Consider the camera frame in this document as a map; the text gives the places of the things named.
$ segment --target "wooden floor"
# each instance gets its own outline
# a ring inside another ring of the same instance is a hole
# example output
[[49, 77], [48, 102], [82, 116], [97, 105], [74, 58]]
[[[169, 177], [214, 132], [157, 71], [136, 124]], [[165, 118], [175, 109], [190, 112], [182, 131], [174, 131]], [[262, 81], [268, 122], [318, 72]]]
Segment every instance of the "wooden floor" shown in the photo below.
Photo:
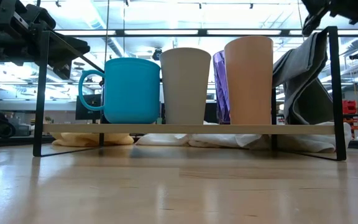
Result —
[[[118, 146], [34, 158], [0, 148], [0, 223], [358, 223], [347, 162], [238, 149]], [[44, 151], [63, 151], [44, 146]]]

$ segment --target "mug handle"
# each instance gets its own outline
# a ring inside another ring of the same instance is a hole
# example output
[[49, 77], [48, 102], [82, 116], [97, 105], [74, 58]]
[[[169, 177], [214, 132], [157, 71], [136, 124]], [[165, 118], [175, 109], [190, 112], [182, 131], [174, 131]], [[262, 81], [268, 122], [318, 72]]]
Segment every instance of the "mug handle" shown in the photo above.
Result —
[[97, 71], [97, 70], [88, 70], [88, 71], [82, 71], [82, 76], [80, 78], [80, 81], [78, 83], [78, 96], [80, 97], [80, 101], [82, 103], [82, 105], [84, 105], [84, 107], [88, 110], [93, 110], [93, 111], [99, 111], [99, 110], [103, 110], [104, 109], [104, 105], [102, 106], [91, 106], [89, 104], [86, 103], [85, 99], [84, 99], [84, 95], [82, 93], [82, 86], [84, 84], [84, 80], [88, 75], [99, 75], [102, 78], [104, 78], [104, 74]]

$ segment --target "black machinery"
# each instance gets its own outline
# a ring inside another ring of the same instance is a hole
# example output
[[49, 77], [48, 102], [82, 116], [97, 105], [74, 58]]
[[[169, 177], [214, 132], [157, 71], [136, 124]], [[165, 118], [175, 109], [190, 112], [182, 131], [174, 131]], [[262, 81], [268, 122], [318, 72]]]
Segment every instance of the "black machinery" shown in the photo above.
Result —
[[303, 24], [302, 34], [310, 35], [319, 25], [328, 11], [330, 16], [344, 16], [354, 25], [358, 22], [358, 0], [302, 0], [309, 15]]
[[[41, 33], [53, 32], [55, 26], [55, 20], [46, 9], [31, 4], [25, 7], [20, 0], [0, 0], [0, 62], [13, 62], [18, 66], [23, 66], [24, 62], [35, 62], [39, 65]], [[88, 43], [83, 40], [55, 34], [81, 54], [90, 51]], [[49, 46], [49, 66], [61, 79], [69, 79], [71, 61], [78, 56], [53, 39]], [[14, 126], [7, 121], [0, 119], [0, 125], [11, 130], [10, 134], [0, 133], [1, 138], [9, 138], [15, 134]]]

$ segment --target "yellow cloth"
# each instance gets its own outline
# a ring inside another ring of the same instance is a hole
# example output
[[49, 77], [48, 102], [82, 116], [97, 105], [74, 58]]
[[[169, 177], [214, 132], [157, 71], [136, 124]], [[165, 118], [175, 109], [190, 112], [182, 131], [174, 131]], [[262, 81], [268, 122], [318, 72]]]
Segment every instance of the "yellow cloth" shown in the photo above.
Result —
[[[93, 147], [99, 145], [99, 134], [95, 133], [51, 133], [56, 139], [54, 146]], [[104, 134], [104, 145], [133, 144], [134, 139], [129, 134]]]

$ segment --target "wooden shelf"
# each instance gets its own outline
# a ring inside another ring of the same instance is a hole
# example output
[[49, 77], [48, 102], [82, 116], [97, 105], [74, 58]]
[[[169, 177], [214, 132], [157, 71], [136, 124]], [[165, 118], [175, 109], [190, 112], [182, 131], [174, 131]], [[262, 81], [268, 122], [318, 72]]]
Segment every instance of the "wooden shelf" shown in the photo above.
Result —
[[335, 134], [326, 125], [44, 124], [49, 133]]

